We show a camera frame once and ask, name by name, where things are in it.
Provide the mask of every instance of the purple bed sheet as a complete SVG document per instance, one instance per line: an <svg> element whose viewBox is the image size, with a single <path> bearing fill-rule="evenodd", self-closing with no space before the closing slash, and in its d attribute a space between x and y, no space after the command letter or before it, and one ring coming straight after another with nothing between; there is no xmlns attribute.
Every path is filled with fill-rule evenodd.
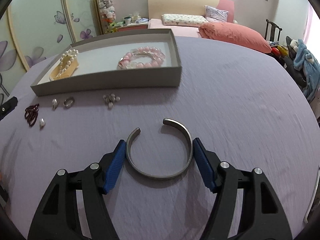
<svg viewBox="0 0 320 240"><path fill-rule="evenodd" d="M145 172L172 174L187 161L180 132L163 118L183 123L193 138L237 169L260 167L268 176L288 217L293 236L313 192L319 164L320 130L303 94L273 58L234 44L176 37L182 61L178 88L100 90L38 98L31 83L50 62L33 66L12 92L18 106L0 123L0 170L8 188L6 211L24 236L43 193L55 173L79 171L112 152L136 128L132 158ZM121 97L112 110L102 96ZM75 98L72 108L62 104ZM52 99L60 101L52 110ZM39 103L39 118L30 128L24 110ZM85 236L82 195L77 193ZM105 202L120 239L199 239L215 195L204 186L196 163L169 181L137 174L125 162ZM237 198L230 236L241 212Z"/></svg>

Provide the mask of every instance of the wooden chair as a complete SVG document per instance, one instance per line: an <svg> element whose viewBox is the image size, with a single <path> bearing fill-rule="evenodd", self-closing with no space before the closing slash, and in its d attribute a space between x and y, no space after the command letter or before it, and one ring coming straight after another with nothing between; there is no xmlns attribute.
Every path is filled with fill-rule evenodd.
<svg viewBox="0 0 320 240"><path fill-rule="evenodd" d="M269 28L269 24L271 24L271 33L270 33L270 41L275 41L275 33L276 33L276 28L279 29L279 35L278 35L278 41L280 40L280 33L282 31L282 28L280 28L278 25L276 25L273 22L270 22L268 19L267 21L267 28L266 28L266 35L264 36L264 39L267 40L267 34L268 34L268 28Z"/></svg>

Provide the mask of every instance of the bed sheet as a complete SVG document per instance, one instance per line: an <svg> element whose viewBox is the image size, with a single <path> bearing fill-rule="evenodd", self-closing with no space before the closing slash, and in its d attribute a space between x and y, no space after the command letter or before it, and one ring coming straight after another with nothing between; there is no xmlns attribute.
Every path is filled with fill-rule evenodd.
<svg viewBox="0 0 320 240"><path fill-rule="evenodd" d="M148 29L172 29L175 36L201 38L197 27L163 25L160 19L151 19Z"/></svg>
<svg viewBox="0 0 320 240"><path fill-rule="evenodd" d="M293 236L303 227L319 164L320 130L305 97L272 57L230 43L176 37L182 63L178 88L87 91L36 97L31 83L52 60L34 65L13 90L18 105L0 123L0 170L9 190L9 217L27 236L36 208L59 169L83 170L112 152L136 128L132 158L145 172L173 174L187 161L180 132L162 119L183 123L192 138L237 169L260 167L274 187ZM121 101L108 110L102 96ZM75 98L70 109L63 100ZM60 101L53 111L51 102ZM39 103L40 130L30 128L24 110ZM82 195L77 193L82 230ZM215 196L204 186L194 161L169 181L142 177L125 162L115 188L105 196L121 240L197 240ZM237 230L237 199L230 235Z"/></svg>

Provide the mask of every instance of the pillow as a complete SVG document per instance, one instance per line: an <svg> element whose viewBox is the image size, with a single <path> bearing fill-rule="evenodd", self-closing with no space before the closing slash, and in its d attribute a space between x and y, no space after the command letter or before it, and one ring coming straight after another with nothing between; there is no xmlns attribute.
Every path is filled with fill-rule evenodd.
<svg viewBox="0 0 320 240"><path fill-rule="evenodd" d="M239 24L204 23L199 32L203 38L237 44L262 53L271 52L269 43L260 33Z"/></svg>
<svg viewBox="0 0 320 240"><path fill-rule="evenodd" d="M209 22L226 22L228 14L228 11L218 10L208 5L205 6L205 18Z"/></svg>
<svg viewBox="0 0 320 240"><path fill-rule="evenodd" d="M163 25L178 25L199 27L208 22L203 16L186 14L164 14L162 16Z"/></svg>

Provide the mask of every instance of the beige headboard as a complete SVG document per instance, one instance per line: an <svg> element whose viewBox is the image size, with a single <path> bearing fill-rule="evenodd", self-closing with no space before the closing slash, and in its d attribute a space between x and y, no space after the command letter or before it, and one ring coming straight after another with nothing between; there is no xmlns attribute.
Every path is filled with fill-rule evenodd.
<svg viewBox="0 0 320 240"><path fill-rule="evenodd" d="M165 13L204 15L205 5L217 7L219 0L148 0L149 19L162 19Z"/></svg>

